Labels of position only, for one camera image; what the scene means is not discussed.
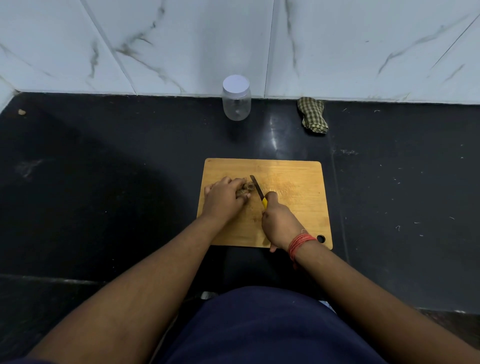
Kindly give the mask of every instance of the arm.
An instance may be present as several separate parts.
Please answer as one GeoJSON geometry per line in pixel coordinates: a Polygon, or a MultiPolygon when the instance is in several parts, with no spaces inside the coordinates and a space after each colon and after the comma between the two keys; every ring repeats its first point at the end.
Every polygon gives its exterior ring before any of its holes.
{"type": "MultiPolygon", "coordinates": [[[[267,194],[262,227],[272,244],[288,250],[304,228],[276,193],[267,194]]],[[[304,243],[295,260],[397,363],[480,363],[480,352],[357,272],[317,241],[304,243]]]]}
{"type": "Polygon", "coordinates": [[[235,198],[244,182],[225,177],[207,186],[197,220],[72,311],[28,356],[57,364],[145,363],[211,241],[250,197],[235,198]]]}

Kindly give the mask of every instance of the checkered cloth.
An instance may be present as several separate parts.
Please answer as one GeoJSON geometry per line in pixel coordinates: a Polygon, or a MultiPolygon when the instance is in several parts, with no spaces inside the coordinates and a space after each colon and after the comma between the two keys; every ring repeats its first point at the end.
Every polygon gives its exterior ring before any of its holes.
{"type": "Polygon", "coordinates": [[[324,102],[311,97],[301,97],[297,102],[299,110],[303,114],[301,124],[315,133],[326,134],[328,125],[322,116],[324,102]]]}

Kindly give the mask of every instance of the food being chopped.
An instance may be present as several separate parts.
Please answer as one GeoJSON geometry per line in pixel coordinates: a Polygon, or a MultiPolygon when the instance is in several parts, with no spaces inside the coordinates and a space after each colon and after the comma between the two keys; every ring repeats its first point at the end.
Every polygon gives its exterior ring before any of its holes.
{"type": "Polygon", "coordinates": [[[243,184],[240,190],[237,191],[236,196],[240,197],[243,194],[248,194],[255,189],[255,185],[252,182],[246,182],[243,184]]]}

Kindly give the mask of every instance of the red thread bracelet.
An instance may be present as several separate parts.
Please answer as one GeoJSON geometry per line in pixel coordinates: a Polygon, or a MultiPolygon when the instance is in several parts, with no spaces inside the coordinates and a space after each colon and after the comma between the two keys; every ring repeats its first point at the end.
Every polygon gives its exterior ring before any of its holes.
{"type": "Polygon", "coordinates": [[[292,240],[292,242],[290,243],[290,246],[288,247],[288,255],[290,256],[290,259],[292,260],[293,263],[295,263],[295,254],[297,253],[297,250],[305,242],[309,242],[310,240],[317,240],[317,239],[311,236],[310,234],[300,234],[292,240]]]}

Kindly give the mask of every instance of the clear plastic container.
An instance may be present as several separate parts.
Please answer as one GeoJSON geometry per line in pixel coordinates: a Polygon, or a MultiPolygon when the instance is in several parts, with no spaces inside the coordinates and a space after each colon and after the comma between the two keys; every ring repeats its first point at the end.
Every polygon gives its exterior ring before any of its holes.
{"type": "Polygon", "coordinates": [[[239,74],[228,76],[223,81],[222,92],[223,111],[234,121],[245,119],[252,108],[250,82],[239,74]]]}

